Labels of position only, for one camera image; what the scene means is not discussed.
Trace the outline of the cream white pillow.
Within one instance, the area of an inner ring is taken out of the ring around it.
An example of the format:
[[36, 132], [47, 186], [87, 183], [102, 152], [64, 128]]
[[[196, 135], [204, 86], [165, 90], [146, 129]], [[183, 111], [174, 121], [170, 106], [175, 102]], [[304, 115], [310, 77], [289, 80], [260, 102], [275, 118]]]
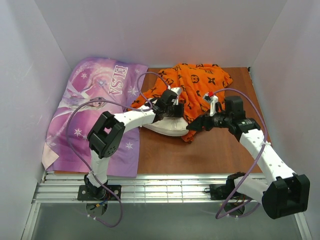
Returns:
[[183, 117], [164, 117], [157, 122], [143, 125], [146, 129], [170, 137], [187, 135], [189, 133], [187, 126], [188, 122]]

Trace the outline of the orange black patterned pillowcase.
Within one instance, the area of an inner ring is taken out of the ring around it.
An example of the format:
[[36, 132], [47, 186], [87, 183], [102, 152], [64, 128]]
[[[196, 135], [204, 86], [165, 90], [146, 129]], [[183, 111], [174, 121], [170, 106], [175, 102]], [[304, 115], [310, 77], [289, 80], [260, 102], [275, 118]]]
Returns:
[[[216, 64], [180, 63], [172, 68], [162, 69], [158, 74], [153, 87], [143, 95], [149, 100], [158, 99], [167, 86], [181, 87], [179, 102], [184, 104], [183, 118], [188, 124], [210, 110], [210, 104], [203, 99], [206, 93], [227, 88], [233, 83], [232, 77]], [[189, 130], [187, 135], [180, 137], [188, 143], [194, 140], [195, 134], [195, 131]]]

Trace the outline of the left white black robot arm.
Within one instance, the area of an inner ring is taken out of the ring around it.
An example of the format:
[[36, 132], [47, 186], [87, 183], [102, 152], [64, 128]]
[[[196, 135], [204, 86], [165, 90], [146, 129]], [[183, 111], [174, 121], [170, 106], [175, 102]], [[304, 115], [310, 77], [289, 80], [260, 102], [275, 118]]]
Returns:
[[108, 182], [107, 169], [111, 156], [117, 151], [124, 133], [146, 124], [153, 124], [164, 117], [182, 117], [184, 105], [179, 102], [182, 88], [166, 89], [155, 103], [148, 103], [136, 110], [112, 114], [103, 112], [88, 134], [91, 150], [91, 170], [84, 178], [87, 193], [94, 199], [105, 197]]

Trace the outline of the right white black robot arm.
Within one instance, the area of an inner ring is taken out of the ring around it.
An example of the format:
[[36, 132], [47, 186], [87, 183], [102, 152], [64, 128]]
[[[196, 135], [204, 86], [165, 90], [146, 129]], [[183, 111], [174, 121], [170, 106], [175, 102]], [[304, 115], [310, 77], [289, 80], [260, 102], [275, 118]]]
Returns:
[[237, 95], [225, 97], [224, 108], [212, 92], [206, 93], [203, 99], [210, 104], [210, 110], [197, 117], [187, 129], [228, 129], [254, 158], [266, 179], [263, 184], [244, 172], [237, 172], [229, 175], [224, 185], [212, 189], [211, 197], [217, 200], [248, 197], [262, 205], [271, 219], [305, 212], [309, 202], [310, 180], [304, 174], [297, 174], [279, 157], [260, 125], [253, 118], [246, 117], [242, 98]]

